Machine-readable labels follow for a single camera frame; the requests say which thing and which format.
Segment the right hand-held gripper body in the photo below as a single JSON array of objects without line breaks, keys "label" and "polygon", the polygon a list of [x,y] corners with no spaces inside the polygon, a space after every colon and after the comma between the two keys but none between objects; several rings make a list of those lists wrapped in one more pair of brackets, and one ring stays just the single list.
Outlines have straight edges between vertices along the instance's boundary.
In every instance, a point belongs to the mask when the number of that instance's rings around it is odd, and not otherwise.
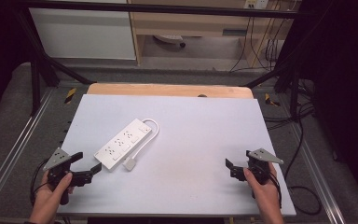
[{"label": "right hand-held gripper body", "polygon": [[250,157],[248,158],[248,169],[253,173],[255,179],[261,185],[265,185],[269,180],[270,162],[284,164],[282,159],[277,158],[275,155],[269,153],[264,148],[251,151]]}]

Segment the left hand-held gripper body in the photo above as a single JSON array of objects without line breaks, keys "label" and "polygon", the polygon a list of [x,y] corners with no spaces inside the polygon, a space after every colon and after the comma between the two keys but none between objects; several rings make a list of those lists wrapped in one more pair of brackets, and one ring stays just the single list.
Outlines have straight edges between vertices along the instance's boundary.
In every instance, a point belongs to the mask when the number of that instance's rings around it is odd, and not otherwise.
[{"label": "left hand-held gripper body", "polygon": [[71,156],[57,148],[48,159],[43,170],[48,172],[48,183],[56,189],[61,180],[71,173]]}]

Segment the person's right hand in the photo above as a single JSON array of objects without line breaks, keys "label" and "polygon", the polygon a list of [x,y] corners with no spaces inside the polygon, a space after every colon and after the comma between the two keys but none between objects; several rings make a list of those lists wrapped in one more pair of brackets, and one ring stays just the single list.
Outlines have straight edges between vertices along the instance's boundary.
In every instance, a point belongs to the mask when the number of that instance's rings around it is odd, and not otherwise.
[{"label": "person's right hand", "polygon": [[260,215],[272,219],[280,217],[282,215],[279,203],[280,196],[275,185],[271,181],[265,185],[260,185],[249,169],[244,168],[243,171],[250,188],[254,192]]}]

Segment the person's left hand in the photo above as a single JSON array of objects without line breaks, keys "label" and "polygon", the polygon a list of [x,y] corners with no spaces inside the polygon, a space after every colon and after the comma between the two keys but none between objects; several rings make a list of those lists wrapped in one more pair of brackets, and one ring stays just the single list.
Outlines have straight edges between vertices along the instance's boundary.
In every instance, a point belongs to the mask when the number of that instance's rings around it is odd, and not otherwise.
[{"label": "person's left hand", "polygon": [[49,214],[55,216],[63,193],[66,190],[68,192],[73,191],[73,188],[70,187],[72,177],[72,173],[68,174],[54,190],[51,190],[47,185],[48,172],[45,172],[41,181],[43,186],[36,193],[32,214]]}]

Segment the white power strip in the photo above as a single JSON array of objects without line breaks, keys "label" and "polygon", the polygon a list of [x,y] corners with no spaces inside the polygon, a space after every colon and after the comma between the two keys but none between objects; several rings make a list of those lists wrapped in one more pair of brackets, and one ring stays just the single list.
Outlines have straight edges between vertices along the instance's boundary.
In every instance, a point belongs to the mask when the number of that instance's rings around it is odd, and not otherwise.
[{"label": "white power strip", "polygon": [[135,150],[151,132],[151,127],[143,121],[135,119],[102,146],[94,154],[94,158],[108,171],[113,171],[130,156],[133,150]]}]

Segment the white flat plug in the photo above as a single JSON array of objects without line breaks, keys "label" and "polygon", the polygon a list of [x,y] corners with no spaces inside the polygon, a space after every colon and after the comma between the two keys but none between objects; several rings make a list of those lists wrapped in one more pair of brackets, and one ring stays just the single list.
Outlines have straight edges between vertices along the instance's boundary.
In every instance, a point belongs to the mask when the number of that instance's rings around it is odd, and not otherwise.
[{"label": "white flat plug", "polygon": [[134,158],[127,158],[123,162],[123,166],[128,170],[131,171],[136,165],[136,160]]}]

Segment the yellow black striped tape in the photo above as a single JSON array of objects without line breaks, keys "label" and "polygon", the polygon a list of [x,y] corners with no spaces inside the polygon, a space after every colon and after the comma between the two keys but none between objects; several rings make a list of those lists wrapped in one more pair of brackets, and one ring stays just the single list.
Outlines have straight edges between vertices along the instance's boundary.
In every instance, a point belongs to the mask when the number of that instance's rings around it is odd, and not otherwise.
[{"label": "yellow black striped tape", "polygon": [[268,93],[265,93],[265,103],[267,105],[281,106],[279,102],[272,101]]},{"label": "yellow black striped tape", "polygon": [[64,100],[64,103],[65,104],[70,104],[74,95],[76,93],[76,88],[72,88],[71,90],[68,91],[66,97],[65,97],[65,100]]}]

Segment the wooden board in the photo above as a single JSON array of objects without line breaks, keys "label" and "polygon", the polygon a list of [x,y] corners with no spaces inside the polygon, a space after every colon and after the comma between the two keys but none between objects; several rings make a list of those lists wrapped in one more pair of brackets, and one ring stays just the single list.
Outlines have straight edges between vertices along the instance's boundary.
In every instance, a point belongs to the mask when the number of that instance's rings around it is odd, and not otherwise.
[{"label": "wooden board", "polygon": [[209,98],[253,99],[249,88],[219,85],[171,85],[171,84],[134,84],[134,83],[94,83],[89,86],[87,94],[110,95],[154,95],[184,96]]}]

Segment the white cabinet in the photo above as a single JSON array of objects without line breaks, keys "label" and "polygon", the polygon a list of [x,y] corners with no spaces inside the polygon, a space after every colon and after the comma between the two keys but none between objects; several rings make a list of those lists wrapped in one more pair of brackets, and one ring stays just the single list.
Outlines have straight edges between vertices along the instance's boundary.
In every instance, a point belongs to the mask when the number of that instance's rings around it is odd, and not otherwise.
[{"label": "white cabinet", "polygon": [[54,58],[134,60],[127,12],[31,8],[46,53]]}]

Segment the white chair base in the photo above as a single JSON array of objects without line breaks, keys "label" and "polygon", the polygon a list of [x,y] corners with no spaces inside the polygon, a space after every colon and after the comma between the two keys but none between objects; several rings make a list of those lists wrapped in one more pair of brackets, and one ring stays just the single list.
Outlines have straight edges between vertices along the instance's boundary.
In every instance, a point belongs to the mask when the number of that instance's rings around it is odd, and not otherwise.
[{"label": "white chair base", "polygon": [[180,35],[155,35],[155,38],[165,43],[179,45],[181,48],[186,46],[184,39]]}]

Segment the light wooden desk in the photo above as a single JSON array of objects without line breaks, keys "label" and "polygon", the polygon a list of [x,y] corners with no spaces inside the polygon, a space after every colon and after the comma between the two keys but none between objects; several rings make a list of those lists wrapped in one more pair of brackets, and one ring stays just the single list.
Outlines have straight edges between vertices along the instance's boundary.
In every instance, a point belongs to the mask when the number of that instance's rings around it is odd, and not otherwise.
[{"label": "light wooden desk", "polygon": [[[127,0],[130,4],[191,7],[245,8],[245,0]],[[288,11],[289,0],[268,0],[264,9]],[[132,12],[131,25],[135,35],[234,36],[241,41],[248,64],[261,64],[262,50],[269,41],[286,39],[293,24],[291,19],[247,18],[189,14]]]}]

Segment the aluminium floor rail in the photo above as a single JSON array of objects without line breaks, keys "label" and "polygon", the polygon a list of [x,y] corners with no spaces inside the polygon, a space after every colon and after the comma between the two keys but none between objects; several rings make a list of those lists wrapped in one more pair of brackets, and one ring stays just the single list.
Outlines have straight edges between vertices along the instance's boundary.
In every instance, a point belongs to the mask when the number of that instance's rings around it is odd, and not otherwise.
[{"label": "aluminium floor rail", "polygon": [[345,224],[345,218],[341,213],[337,201],[329,188],[327,181],[322,173],[321,168],[318,166],[317,161],[314,159],[310,147],[302,135],[303,131],[299,124],[291,125],[293,133],[296,139],[300,142],[299,148],[302,158],[306,164],[306,167],[310,173],[310,178],[313,182],[314,187],[319,195],[321,203],[324,207],[324,211],[327,214],[331,224]]},{"label": "aluminium floor rail", "polygon": [[8,152],[6,159],[3,161],[0,167],[0,191],[5,185],[11,171],[13,170],[13,167],[17,163],[17,160],[21,156],[21,153],[23,152],[34,132],[34,129],[36,128],[39,120],[41,120],[46,108],[48,107],[53,92],[55,92],[55,88],[47,88],[41,99],[41,106],[36,110],[34,115],[28,118],[27,123],[21,130],[21,134]]}]

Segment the white wall socket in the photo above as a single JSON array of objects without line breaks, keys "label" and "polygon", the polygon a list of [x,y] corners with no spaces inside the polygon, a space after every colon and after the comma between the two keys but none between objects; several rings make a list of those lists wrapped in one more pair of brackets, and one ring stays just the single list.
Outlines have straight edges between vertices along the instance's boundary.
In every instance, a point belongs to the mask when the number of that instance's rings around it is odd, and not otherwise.
[{"label": "white wall socket", "polygon": [[244,7],[250,9],[264,9],[269,0],[245,0]]}]

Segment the black metal frame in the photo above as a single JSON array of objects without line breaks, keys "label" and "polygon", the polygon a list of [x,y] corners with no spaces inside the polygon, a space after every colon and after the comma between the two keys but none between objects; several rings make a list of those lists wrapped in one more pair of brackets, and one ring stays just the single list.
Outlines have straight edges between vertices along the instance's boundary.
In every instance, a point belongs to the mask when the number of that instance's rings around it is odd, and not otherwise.
[{"label": "black metal frame", "polygon": [[308,12],[290,12],[265,9],[236,9],[227,7],[191,7],[191,6],[169,6],[169,5],[146,5],[146,4],[120,4],[120,3],[98,3],[98,2],[78,2],[78,1],[51,1],[51,0],[14,0],[12,8],[14,15],[19,22],[23,32],[27,36],[28,43],[31,45],[30,51],[32,58],[32,78],[34,108],[33,112],[39,107],[39,86],[38,74],[46,80],[49,86],[57,86],[60,80],[57,78],[52,67],[56,67],[69,77],[74,78],[82,84],[93,84],[92,80],[82,77],[78,73],[67,68],[63,64],[52,59],[42,47],[37,31],[33,30],[24,17],[23,11],[31,8],[48,9],[69,9],[69,10],[90,10],[90,11],[117,11],[117,12],[137,12],[137,13],[159,13],[159,14],[189,14],[189,15],[208,15],[208,16],[231,16],[231,17],[250,17],[250,18],[277,18],[277,19],[303,19],[310,17]]}]

